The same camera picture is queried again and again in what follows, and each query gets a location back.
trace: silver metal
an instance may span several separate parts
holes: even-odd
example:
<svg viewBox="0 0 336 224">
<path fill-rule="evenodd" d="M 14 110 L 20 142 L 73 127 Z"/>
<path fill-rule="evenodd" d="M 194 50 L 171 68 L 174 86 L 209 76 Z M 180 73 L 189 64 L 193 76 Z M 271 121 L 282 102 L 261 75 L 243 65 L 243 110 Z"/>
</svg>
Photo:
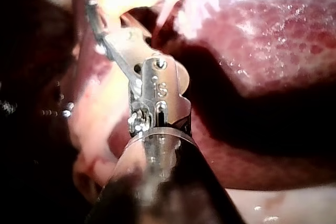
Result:
<svg viewBox="0 0 336 224">
<path fill-rule="evenodd" d="M 127 145 L 87 224 L 242 224 L 194 140 L 156 127 Z"/>
<path fill-rule="evenodd" d="M 176 61 L 168 55 L 154 55 L 142 64 L 141 95 L 130 103 L 130 110 L 142 111 L 149 118 L 150 127 L 173 126 L 180 120 L 187 121 L 191 103 L 182 96 Z M 131 136 L 138 132 L 130 131 Z"/>
<path fill-rule="evenodd" d="M 98 12 L 96 0 L 88 0 L 86 11 L 89 23 L 99 45 L 106 50 L 106 56 L 114 60 L 126 77 L 129 79 L 129 87 L 134 99 L 141 96 L 141 76 L 135 72 L 135 66 L 141 66 L 144 60 L 151 55 L 162 55 L 158 50 L 149 47 L 144 41 L 144 29 L 138 27 L 120 28 L 110 33 L 104 25 L 104 20 Z M 189 75 L 179 62 L 177 64 L 178 78 L 181 93 L 184 93 L 189 85 Z"/>
</svg>

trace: dark background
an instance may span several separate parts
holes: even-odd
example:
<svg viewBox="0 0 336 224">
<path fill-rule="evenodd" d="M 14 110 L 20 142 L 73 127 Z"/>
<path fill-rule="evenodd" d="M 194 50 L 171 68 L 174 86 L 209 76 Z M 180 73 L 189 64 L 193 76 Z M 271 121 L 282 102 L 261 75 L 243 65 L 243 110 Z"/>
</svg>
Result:
<svg viewBox="0 0 336 224">
<path fill-rule="evenodd" d="M 56 83 L 71 63 L 72 16 L 44 0 L 2 0 L 0 106 L 4 172 L 0 222 L 83 223 L 90 209 L 72 183 L 77 152 L 57 110 Z"/>
</svg>

